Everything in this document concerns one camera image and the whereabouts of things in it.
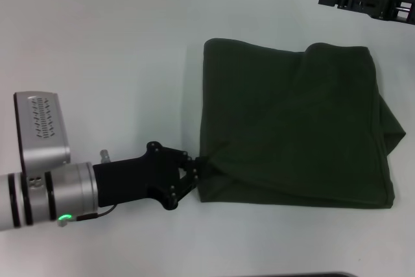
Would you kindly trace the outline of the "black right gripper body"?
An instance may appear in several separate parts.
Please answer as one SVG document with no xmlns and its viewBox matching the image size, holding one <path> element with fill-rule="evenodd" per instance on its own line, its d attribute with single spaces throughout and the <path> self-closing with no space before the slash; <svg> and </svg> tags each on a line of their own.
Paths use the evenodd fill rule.
<svg viewBox="0 0 415 277">
<path fill-rule="evenodd" d="M 374 19 L 414 25 L 414 0 L 378 0 Z"/>
</svg>

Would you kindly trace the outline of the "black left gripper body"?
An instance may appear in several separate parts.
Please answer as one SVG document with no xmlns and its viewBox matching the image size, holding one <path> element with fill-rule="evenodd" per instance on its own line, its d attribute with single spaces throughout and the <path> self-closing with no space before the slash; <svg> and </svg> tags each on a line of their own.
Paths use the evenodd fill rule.
<svg viewBox="0 0 415 277">
<path fill-rule="evenodd" d="M 166 210 L 175 209 L 179 201 L 181 164 L 180 150 L 152 141 L 138 158 L 94 165 L 99 207 L 154 199 Z"/>
</svg>

